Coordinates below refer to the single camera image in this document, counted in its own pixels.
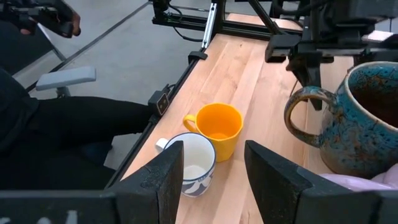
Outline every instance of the black clamp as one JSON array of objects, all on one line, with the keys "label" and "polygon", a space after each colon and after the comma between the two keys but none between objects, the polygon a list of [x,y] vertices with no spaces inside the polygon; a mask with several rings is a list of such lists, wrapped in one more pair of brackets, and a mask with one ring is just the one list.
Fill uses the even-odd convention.
[{"label": "black clamp", "polygon": [[152,109],[153,116],[150,119],[151,123],[158,123],[161,117],[166,113],[170,106],[169,93],[175,85],[167,84],[163,90],[157,90],[148,100],[148,106]]},{"label": "black clamp", "polygon": [[191,62],[195,59],[206,60],[206,58],[207,58],[207,54],[200,52],[200,51],[193,51],[193,52],[189,53],[189,55],[188,55],[188,63],[191,64]]}]

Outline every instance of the wooden tabletop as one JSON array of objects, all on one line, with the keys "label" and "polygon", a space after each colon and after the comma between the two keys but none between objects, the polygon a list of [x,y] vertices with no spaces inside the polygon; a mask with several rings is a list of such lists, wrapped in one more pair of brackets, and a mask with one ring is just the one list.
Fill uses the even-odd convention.
[{"label": "wooden tabletop", "polygon": [[[256,16],[240,14],[230,14],[228,20],[262,24]],[[276,21],[281,27],[300,29],[294,22]],[[266,46],[265,41],[217,34],[206,50],[208,58],[197,63],[125,173],[123,178],[157,155],[154,145],[159,138],[187,132],[182,124],[186,114],[195,114],[212,102],[230,103],[240,110],[244,129],[232,158],[217,163],[205,194],[198,198],[181,196],[177,223],[262,223],[246,174],[245,140],[255,140],[301,166],[308,165],[313,170],[324,168],[319,165],[322,161],[317,152],[307,152],[308,146],[285,127],[286,101],[301,86],[291,72],[285,71],[286,63],[265,63]],[[319,116],[319,112],[309,116]],[[318,125],[307,122],[307,103],[304,102],[297,105],[292,119],[302,129]]]}]

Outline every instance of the person's leg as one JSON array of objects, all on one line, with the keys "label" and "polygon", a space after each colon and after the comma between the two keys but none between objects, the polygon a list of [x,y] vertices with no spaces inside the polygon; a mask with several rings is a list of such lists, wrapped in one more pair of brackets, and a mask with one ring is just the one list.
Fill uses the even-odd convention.
[{"label": "person's leg", "polygon": [[41,100],[38,116],[57,120],[63,143],[70,147],[106,141],[113,136],[141,133],[152,111],[148,106],[97,97]]},{"label": "person's leg", "polygon": [[1,190],[101,190],[114,170],[97,166],[57,141],[27,131],[0,157]]},{"label": "person's leg", "polygon": [[108,139],[107,141],[93,142],[77,146],[75,151],[81,152],[81,154],[91,162],[102,166],[108,156],[108,152],[112,149],[112,140],[113,138]]}]

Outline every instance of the black pants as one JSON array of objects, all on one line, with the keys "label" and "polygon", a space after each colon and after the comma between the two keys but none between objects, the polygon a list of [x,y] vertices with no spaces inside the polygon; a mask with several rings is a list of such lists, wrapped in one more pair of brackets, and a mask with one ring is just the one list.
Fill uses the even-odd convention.
[{"label": "black pants", "polygon": [[8,154],[0,158],[0,189],[103,189],[112,169],[85,159],[77,146],[143,132],[147,106],[95,97],[40,101]]}]

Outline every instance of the gray floor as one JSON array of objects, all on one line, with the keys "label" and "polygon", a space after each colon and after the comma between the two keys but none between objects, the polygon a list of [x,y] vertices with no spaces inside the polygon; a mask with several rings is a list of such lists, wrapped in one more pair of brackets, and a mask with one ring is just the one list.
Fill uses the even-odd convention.
[{"label": "gray floor", "polygon": [[[143,5],[146,0],[66,0],[81,15],[81,36],[63,39],[48,32],[52,43],[66,57],[73,55],[107,29]],[[177,6],[208,9],[210,1],[173,0]],[[262,2],[269,10],[269,3]],[[226,10],[255,14],[246,2],[228,0]],[[184,14],[203,15],[204,12],[183,11]],[[187,66],[187,55],[198,50],[200,43],[181,39],[172,28],[151,23],[153,9],[148,5],[135,16],[112,31],[92,48],[82,53],[64,69],[91,65],[97,69],[97,81],[71,86],[73,95],[101,96],[116,100],[147,103],[151,94],[167,83],[174,83]],[[181,30],[184,35],[201,38],[202,32]],[[59,63],[49,53],[17,75],[25,86],[33,83],[41,73],[48,72]],[[40,99],[55,97],[54,91],[31,93]],[[108,154],[106,165],[117,168],[139,136],[130,134],[115,138],[114,149]]]}]

